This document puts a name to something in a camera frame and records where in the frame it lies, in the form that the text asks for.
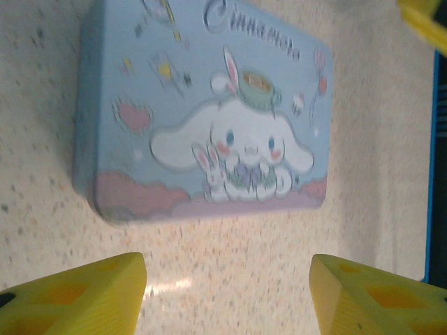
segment blue tin box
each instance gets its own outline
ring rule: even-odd
[[[110,221],[319,207],[332,55],[239,0],[96,0],[74,187]]]

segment teacup illustration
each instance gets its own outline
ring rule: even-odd
[[[281,102],[281,92],[256,70],[245,69],[239,76],[239,96],[247,104],[260,110],[271,110]]]

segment speckled countertop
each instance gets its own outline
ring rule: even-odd
[[[70,180],[90,0],[0,0],[0,288],[140,251],[148,294],[137,334],[304,335],[318,334],[307,281],[315,253],[423,277],[433,50],[392,1],[255,2],[334,52],[325,204],[116,228]]]

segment bunny ears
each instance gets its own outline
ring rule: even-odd
[[[203,171],[211,171],[211,165],[208,157],[210,157],[213,166],[219,166],[219,158],[217,156],[216,149],[212,146],[212,144],[208,144],[207,149],[205,149],[200,144],[193,143],[192,149],[194,158]]]
[[[225,57],[227,75],[223,73],[217,73],[211,79],[211,89],[216,94],[221,94],[227,90],[236,94],[239,90],[239,73],[233,55],[228,48],[223,49],[223,55]]]

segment white bunny illustration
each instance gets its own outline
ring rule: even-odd
[[[296,140],[287,117],[273,112],[280,95],[271,82],[252,70],[239,73],[228,49],[224,57],[228,74],[214,75],[211,87],[216,94],[229,91],[233,96],[205,102],[180,125],[156,131],[150,144],[152,154],[167,168],[189,170],[197,163],[202,166],[192,145],[205,147],[211,141],[225,163],[228,198],[264,201],[285,197],[293,182],[284,161],[295,173],[304,174],[312,169],[314,157]]]
[[[207,175],[207,181],[203,184],[205,189],[205,199],[214,202],[223,202],[228,200],[228,196],[225,191],[225,183],[227,180],[226,171],[221,168],[219,164],[219,157],[217,156],[216,149],[208,144],[207,151],[198,143],[192,144],[192,150],[194,158],[197,164]]]

